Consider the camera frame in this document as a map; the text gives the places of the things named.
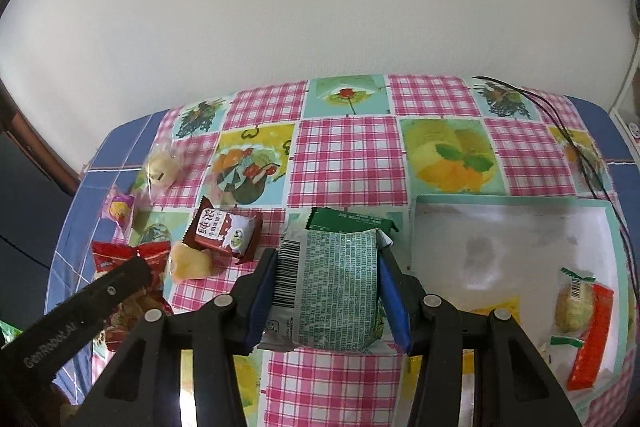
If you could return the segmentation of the small clear-wrapped cookie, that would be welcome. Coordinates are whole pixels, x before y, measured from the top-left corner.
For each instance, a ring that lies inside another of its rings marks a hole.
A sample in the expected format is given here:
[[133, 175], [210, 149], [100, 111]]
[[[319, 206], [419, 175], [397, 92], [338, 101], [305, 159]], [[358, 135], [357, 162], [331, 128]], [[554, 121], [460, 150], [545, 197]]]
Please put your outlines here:
[[160, 291], [138, 291], [119, 303], [116, 311], [105, 322], [106, 349], [115, 352], [145, 313], [153, 309], [159, 309], [166, 315], [174, 314]]

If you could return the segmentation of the silver green snack packet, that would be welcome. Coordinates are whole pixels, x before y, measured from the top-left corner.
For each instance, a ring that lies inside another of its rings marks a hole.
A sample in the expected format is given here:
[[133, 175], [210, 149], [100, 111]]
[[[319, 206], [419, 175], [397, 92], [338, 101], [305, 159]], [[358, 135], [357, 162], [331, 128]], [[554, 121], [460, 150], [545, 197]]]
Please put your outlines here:
[[281, 239], [276, 286], [259, 347], [342, 353], [386, 352], [378, 297], [379, 229], [293, 230]]

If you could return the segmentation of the dark red biscuit packet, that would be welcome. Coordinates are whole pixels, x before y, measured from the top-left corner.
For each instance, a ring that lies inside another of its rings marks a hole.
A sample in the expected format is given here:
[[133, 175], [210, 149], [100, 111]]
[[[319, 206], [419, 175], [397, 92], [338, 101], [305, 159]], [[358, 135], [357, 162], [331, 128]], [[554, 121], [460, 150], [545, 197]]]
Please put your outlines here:
[[208, 249], [214, 254], [230, 256], [237, 265], [254, 259], [262, 235], [262, 214], [250, 217], [215, 208], [206, 197], [201, 198], [182, 243], [197, 251]]

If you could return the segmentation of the patchwork plaid tablecloth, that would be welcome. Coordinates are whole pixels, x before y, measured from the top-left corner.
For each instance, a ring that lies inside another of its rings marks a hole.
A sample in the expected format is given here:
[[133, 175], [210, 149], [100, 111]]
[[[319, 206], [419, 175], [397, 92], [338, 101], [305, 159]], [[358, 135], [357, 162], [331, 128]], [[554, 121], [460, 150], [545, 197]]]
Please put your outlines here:
[[[355, 76], [243, 90], [114, 129], [94, 156], [53, 255], [46, 305], [90, 282], [93, 242], [178, 242], [203, 196], [264, 217], [262, 245], [307, 209], [337, 207], [392, 219], [408, 239], [421, 194], [587, 196], [585, 155], [628, 220], [639, 176], [614, 121], [596, 104], [445, 76]], [[152, 147], [181, 154], [178, 181], [145, 194]], [[134, 196], [126, 228], [102, 217], [112, 187]]]

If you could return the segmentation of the red chip snack bag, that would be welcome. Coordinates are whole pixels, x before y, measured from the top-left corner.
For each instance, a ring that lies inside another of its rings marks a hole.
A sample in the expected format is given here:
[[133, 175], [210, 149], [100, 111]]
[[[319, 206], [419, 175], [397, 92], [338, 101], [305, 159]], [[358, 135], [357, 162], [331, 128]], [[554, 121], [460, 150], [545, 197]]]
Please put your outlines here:
[[92, 243], [92, 257], [96, 275], [111, 272], [132, 258], [142, 258], [149, 265], [152, 275], [151, 285], [146, 292], [153, 297], [163, 299], [165, 270], [167, 267], [170, 242], [143, 243], [138, 246], [129, 246], [119, 243]]

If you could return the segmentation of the round bun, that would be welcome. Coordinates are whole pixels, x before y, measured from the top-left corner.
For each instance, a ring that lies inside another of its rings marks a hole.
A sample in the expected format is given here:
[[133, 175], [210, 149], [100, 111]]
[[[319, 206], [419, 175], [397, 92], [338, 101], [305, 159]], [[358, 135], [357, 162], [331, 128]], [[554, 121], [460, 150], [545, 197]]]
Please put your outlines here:
[[152, 147], [144, 164], [145, 194], [149, 202], [162, 197], [179, 179], [182, 157], [171, 143]]

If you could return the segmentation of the dark green snack packet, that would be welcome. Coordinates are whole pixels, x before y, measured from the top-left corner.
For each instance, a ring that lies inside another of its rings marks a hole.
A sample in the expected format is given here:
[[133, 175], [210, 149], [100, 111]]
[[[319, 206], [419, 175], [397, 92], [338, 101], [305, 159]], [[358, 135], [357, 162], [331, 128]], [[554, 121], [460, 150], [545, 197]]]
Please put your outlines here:
[[398, 226], [392, 219], [328, 207], [312, 208], [306, 229], [334, 233], [356, 233], [378, 229], [386, 236], [386, 239], [382, 240], [383, 246], [393, 243], [393, 235], [399, 232]]

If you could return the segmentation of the yellow clear-wrapped pastry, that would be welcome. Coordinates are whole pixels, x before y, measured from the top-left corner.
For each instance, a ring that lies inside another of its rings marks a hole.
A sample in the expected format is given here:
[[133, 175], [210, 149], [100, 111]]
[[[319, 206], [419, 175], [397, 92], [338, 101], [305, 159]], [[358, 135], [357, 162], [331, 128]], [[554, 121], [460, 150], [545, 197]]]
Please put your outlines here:
[[213, 258], [208, 249], [200, 251], [183, 243], [175, 243], [169, 257], [170, 274], [175, 284], [206, 279], [213, 273]]

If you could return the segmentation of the purple small candy packet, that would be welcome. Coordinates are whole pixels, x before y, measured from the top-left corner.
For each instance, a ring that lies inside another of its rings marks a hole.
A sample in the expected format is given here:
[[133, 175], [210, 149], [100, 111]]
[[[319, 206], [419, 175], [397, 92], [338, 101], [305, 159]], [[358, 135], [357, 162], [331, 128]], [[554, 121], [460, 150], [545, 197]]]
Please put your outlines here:
[[129, 225], [134, 214], [134, 196], [119, 191], [114, 186], [108, 191], [102, 207], [102, 217], [110, 219], [121, 228]]

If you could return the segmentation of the yellow snack packet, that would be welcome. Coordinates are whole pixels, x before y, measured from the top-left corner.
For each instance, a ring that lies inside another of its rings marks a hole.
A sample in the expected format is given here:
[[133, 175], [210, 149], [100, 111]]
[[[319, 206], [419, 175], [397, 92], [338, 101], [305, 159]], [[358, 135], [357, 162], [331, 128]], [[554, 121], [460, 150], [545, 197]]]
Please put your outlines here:
[[484, 315], [484, 317], [487, 317], [487, 315], [491, 314], [491, 312], [495, 310], [506, 310], [506, 312], [508, 312], [511, 315], [511, 317], [514, 318], [515, 321], [517, 321], [518, 323], [521, 323], [521, 314], [520, 314], [521, 298], [520, 297], [513, 296], [506, 300], [500, 301], [500, 303], [494, 303], [493, 305], [489, 305], [487, 307], [476, 308], [473, 310], [473, 313]]

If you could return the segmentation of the teal-rimmed white tray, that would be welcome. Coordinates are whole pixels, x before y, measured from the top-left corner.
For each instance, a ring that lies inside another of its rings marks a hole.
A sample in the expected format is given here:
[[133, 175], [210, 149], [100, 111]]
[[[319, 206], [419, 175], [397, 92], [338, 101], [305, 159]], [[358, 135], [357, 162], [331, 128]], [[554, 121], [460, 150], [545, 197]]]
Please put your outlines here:
[[411, 271], [423, 288], [463, 311], [516, 297], [535, 346], [548, 343], [562, 269], [613, 289], [608, 341], [596, 383], [574, 391], [588, 409], [623, 374], [627, 352], [626, 254], [612, 205], [603, 199], [422, 195], [412, 221]]

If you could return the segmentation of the white shelf unit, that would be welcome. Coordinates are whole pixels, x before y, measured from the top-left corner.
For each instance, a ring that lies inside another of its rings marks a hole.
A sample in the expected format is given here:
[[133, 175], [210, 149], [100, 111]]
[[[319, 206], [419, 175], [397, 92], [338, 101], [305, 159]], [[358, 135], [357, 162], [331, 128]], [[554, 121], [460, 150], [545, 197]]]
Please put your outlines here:
[[631, 0], [630, 17], [634, 34], [634, 53], [625, 80], [610, 110], [610, 116], [623, 135], [634, 162], [639, 164], [639, 0]]

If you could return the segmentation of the clear-wrapped round rice cracker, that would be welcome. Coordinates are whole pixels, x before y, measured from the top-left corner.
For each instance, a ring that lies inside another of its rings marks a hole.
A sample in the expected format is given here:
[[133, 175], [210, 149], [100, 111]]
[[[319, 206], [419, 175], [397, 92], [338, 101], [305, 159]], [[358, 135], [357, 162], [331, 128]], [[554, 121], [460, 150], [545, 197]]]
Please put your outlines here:
[[594, 283], [596, 279], [590, 275], [582, 275], [567, 268], [560, 270], [551, 346], [572, 346], [579, 349], [584, 345], [593, 316]]

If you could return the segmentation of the orange checkered snack bar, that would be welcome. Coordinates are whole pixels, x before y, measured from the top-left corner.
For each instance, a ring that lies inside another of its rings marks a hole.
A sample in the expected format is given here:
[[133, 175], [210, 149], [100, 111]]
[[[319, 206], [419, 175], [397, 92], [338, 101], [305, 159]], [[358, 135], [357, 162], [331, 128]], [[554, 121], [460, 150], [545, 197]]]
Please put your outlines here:
[[595, 283], [592, 286], [593, 309], [584, 344], [577, 351], [566, 389], [592, 388], [598, 378], [610, 329], [614, 291]]

